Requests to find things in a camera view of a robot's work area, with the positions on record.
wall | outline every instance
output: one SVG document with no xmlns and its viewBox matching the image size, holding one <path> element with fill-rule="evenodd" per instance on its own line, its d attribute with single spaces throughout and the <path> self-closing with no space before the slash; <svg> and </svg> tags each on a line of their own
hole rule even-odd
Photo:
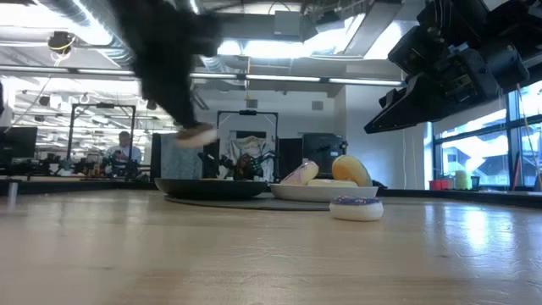
<svg viewBox="0 0 542 305">
<path fill-rule="evenodd" d="M 391 89 L 346 87 L 348 153 L 362 160 L 374 180 L 390 188 L 403 189 L 406 181 L 407 189 L 425 189 L 430 176 L 424 169 L 426 164 L 432 163 L 424 157 L 424 147 L 431 146 L 431 143 L 424 143 L 424 134 L 430 132 L 427 124 L 372 135 L 363 129 L 379 113 L 379 99 Z"/>
<path fill-rule="evenodd" d="M 346 86 L 335 97 L 334 131 L 336 135 L 346 136 Z"/>
<path fill-rule="evenodd" d="M 202 99 L 210 110 L 197 110 L 200 121 L 216 125 L 217 112 L 239 111 L 246 109 L 246 93 L 243 91 L 203 91 Z M 255 91 L 250 98 L 258 100 L 257 111 L 279 113 L 279 137 L 297 138 L 308 132 L 334 132 L 334 100 L 327 98 L 323 92 L 282 92 Z M 324 110 L 313 111 L 312 101 L 323 101 Z M 253 130 L 266 131 L 274 136 L 275 118 L 240 116 L 239 114 L 222 114 L 220 117 L 220 136 L 227 137 L 231 131 Z"/>
</svg>

table surface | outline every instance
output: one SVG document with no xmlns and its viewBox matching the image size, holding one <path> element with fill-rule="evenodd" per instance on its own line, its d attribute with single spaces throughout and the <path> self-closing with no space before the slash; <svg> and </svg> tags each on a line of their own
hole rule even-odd
<svg viewBox="0 0 542 305">
<path fill-rule="evenodd" d="M 540 304 L 542 212 L 385 198 L 379 222 L 158 191 L 0 198 L 0 304 Z"/>
</svg>

black plate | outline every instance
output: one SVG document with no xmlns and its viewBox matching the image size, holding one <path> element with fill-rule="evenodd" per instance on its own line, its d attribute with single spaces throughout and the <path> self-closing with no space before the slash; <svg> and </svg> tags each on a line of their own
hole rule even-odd
<svg viewBox="0 0 542 305">
<path fill-rule="evenodd" d="M 267 182 L 227 180 L 155 179 L 158 189 L 171 197 L 196 200 L 247 200 L 265 191 Z"/>
</svg>

ceiling light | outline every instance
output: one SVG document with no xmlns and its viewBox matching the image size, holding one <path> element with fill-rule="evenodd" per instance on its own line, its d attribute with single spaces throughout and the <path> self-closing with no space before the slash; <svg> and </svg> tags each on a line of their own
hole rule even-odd
<svg viewBox="0 0 542 305">
<path fill-rule="evenodd" d="M 243 55 L 252 58 L 301 58 L 311 53 L 301 42 L 249 41 Z"/>
<path fill-rule="evenodd" d="M 329 83 L 341 84 L 341 85 L 403 86 L 403 82 L 398 81 L 398 80 L 362 80 L 362 79 L 330 78 Z"/>
<path fill-rule="evenodd" d="M 84 114 L 88 114 L 88 115 L 90 115 L 90 116 L 96 115 L 95 113 L 93 113 L 93 112 L 92 112 L 91 110 L 89 110 L 89 109 L 83 110 L 83 113 L 84 113 Z"/>
<path fill-rule="evenodd" d="M 100 117 L 100 116 L 95 116 L 92 118 L 92 123 L 100 123 L 100 124 L 109 124 L 109 119 L 106 119 L 106 118 L 103 118 L 103 117 Z"/>
<path fill-rule="evenodd" d="M 225 41 L 222 42 L 218 48 L 218 54 L 220 55 L 241 55 L 241 47 L 236 41 Z"/>
<path fill-rule="evenodd" d="M 128 70 L 117 69 L 77 69 L 79 73 L 90 75 L 118 75 L 118 76 L 134 76 L 134 72 Z"/>
<path fill-rule="evenodd" d="M 0 65 L 0 71 L 12 71 L 12 72 L 42 72 L 42 73 L 69 73 L 66 68 L 53 68 L 53 67 L 28 67 L 28 66 L 15 66 L 2 64 Z"/>
<path fill-rule="evenodd" d="M 237 75 L 235 74 L 225 74 L 225 73 L 190 73 L 191 78 L 201 78 L 201 79 L 217 79 L 217 80 L 235 80 Z"/>
<path fill-rule="evenodd" d="M 283 80 L 283 81 L 320 82 L 319 77 L 306 77 L 306 76 L 247 75 L 246 78 L 248 80 Z"/>
</svg>

blurred robot arm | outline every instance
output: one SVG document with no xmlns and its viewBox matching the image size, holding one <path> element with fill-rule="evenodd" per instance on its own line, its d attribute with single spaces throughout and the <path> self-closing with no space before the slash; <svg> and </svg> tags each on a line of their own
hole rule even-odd
<svg viewBox="0 0 542 305">
<path fill-rule="evenodd" d="M 510 0 L 489 11 L 482 0 L 434 0 L 389 60 L 406 87 L 379 100 L 367 133 L 437 121 L 542 80 L 542 8 Z"/>
</svg>

